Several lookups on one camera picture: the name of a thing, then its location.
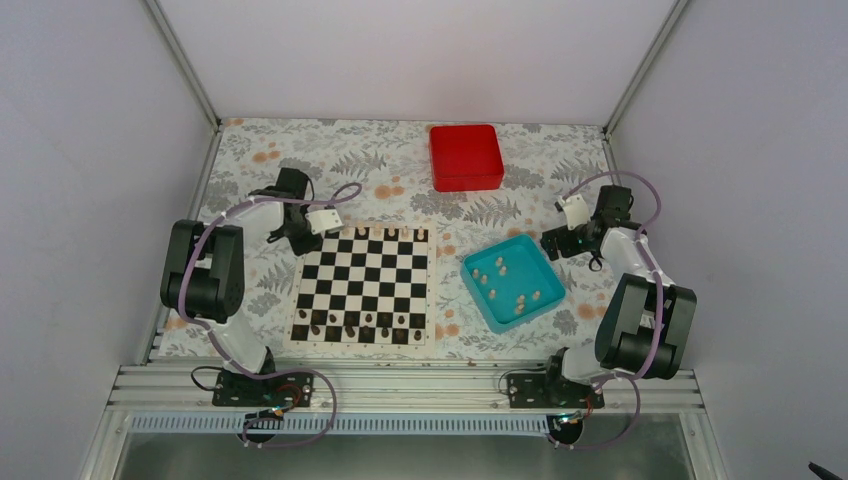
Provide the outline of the teal tray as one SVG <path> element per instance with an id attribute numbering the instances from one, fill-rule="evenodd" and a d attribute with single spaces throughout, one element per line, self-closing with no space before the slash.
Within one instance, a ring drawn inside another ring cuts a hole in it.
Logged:
<path id="1" fill-rule="evenodd" d="M 567 296 L 547 256 L 526 234 L 469 255 L 460 274 L 485 324 L 495 334 L 555 310 Z"/>

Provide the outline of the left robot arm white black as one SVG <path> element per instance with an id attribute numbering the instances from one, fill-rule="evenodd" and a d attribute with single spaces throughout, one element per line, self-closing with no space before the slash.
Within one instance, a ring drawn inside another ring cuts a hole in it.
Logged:
<path id="1" fill-rule="evenodd" d="M 239 382 L 239 392 L 255 405 L 276 396 L 280 374 L 241 312 L 245 249 L 281 239 L 297 255 L 319 249 L 328 233 L 341 228 L 337 206 L 349 198 L 341 190 L 327 199 L 314 193 L 305 172 L 283 168 L 275 184 L 252 191 L 212 220 L 179 220 L 171 229 L 161 303 L 207 335 L 221 358 L 223 384 Z"/>

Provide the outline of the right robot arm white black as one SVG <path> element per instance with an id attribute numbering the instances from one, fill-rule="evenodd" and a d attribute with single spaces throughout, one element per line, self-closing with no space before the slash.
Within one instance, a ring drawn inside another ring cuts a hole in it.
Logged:
<path id="1" fill-rule="evenodd" d="M 602 187 L 593 207 L 573 193 L 557 202 L 565 225 L 542 235 L 550 259 L 588 254 L 610 266 L 618 281 L 595 339 L 549 358 L 541 391 L 552 406 L 595 394 L 618 375 L 669 380 L 680 368 L 697 297 L 659 266 L 647 225 L 631 218 L 632 203 L 622 186 Z"/>

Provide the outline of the light chess pieces in tray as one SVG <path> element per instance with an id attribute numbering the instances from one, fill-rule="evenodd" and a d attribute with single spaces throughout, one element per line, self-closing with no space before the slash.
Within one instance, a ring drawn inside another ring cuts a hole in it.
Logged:
<path id="1" fill-rule="evenodd" d="M 481 311 L 500 323 L 528 315 L 547 301 L 544 275 L 528 255 L 490 256 L 468 263 L 467 270 Z"/>

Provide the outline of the dark chess pieces row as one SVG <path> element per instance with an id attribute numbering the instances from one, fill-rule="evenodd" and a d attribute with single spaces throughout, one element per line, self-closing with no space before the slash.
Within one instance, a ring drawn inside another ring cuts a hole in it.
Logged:
<path id="1" fill-rule="evenodd" d="M 414 345 L 428 339 L 422 313 L 298 309 L 287 337 L 320 345 Z"/>

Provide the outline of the black white chessboard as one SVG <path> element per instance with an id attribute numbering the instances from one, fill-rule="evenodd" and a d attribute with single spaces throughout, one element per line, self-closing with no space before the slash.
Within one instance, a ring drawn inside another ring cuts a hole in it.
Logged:
<path id="1" fill-rule="evenodd" d="M 383 236 L 375 238 L 375 225 Z M 357 228 L 367 228 L 367 237 L 357 236 Z M 395 239 L 386 230 L 397 228 Z M 307 353 L 428 355 L 435 349 L 435 298 L 437 241 L 427 224 L 392 225 L 364 222 L 350 226 L 351 238 L 328 233 L 320 250 L 304 255 L 298 262 L 292 286 L 291 309 L 285 322 L 283 345 Z M 408 240 L 400 239 L 401 229 L 410 230 Z M 416 239 L 419 228 L 425 240 Z M 320 345 L 293 342 L 287 337 L 298 309 L 389 313 L 422 313 L 427 319 L 428 339 L 414 345 Z"/>

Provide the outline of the floral patterned mat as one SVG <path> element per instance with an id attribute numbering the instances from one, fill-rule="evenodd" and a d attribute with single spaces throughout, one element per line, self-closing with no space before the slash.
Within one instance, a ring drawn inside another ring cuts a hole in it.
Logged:
<path id="1" fill-rule="evenodd" d="M 342 204 L 349 222 L 430 225 L 436 234 L 434 347 L 439 360 L 537 360 L 591 341 L 616 282 L 593 272 L 587 256 L 555 263 L 566 289 L 553 311 L 506 333 L 491 332 L 461 276 L 470 254 L 525 234 L 538 238 L 563 223 L 555 200 L 579 186 L 593 202 L 608 169 L 597 126 L 495 125 L 505 166 L 499 189 L 446 193 L 433 188 L 426 122 L 245 119 L 225 124 L 199 215 L 212 219 L 253 190 L 273 184 L 283 167 L 305 172 L 319 198 L 356 181 L 362 193 Z"/>

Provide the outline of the red square box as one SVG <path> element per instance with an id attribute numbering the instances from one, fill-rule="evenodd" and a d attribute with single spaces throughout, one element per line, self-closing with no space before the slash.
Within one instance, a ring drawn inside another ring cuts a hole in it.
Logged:
<path id="1" fill-rule="evenodd" d="M 490 124 L 437 125 L 429 131 L 433 188 L 441 193 L 501 187 L 505 168 Z"/>

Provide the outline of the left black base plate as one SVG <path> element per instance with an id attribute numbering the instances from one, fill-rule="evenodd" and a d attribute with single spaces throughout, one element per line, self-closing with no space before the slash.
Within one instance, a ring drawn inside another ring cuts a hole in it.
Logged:
<path id="1" fill-rule="evenodd" d="M 314 375 L 297 371 L 270 380 L 255 380 L 223 371 L 218 375 L 211 403 L 216 407 L 289 409 L 308 407 Z"/>

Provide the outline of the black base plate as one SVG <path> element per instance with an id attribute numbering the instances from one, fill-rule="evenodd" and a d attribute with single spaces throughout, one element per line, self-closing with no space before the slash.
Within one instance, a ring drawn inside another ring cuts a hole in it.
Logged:
<path id="1" fill-rule="evenodd" d="M 308 407 L 314 375 L 297 371 L 270 380 L 255 380 L 223 371 L 218 375 L 211 403 L 216 407 L 289 409 Z"/>
<path id="2" fill-rule="evenodd" d="M 512 409 L 603 408 L 604 396 L 588 385 L 555 379 L 543 372 L 510 372 L 505 376 L 504 391 Z"/>

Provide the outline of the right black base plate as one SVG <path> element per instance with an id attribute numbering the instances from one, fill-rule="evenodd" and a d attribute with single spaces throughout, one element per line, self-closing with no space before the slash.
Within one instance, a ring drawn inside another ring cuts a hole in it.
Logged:
<path id="1" fill-rule="evenodd" d="M 543 372 L 510 372 L 505 376 L 504 391 L 512 409 L 603 408 L 604 396 L 588 385 L 555 379 Z"/>

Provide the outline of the aluminium rail frame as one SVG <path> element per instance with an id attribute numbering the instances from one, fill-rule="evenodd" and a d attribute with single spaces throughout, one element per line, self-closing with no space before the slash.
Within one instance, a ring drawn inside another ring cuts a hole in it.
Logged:
<path id="1" fill-rule="evenodd" d="M 107 406 L 114 410 L 212 409 L 213 395 L 190 379 L 190 364 L 149 364 L 120 368 Z M 497 368 L 468 365 L 320 365 L 310 411 L 327 413 L 339 401 L 341 413 L 482 414 L 510 411 L 506 381 Z M 700 413 L 705 409 L 695 375 L 644 380 L 636 388 L 613 380 L 603 389 L 603 413 Z"/>

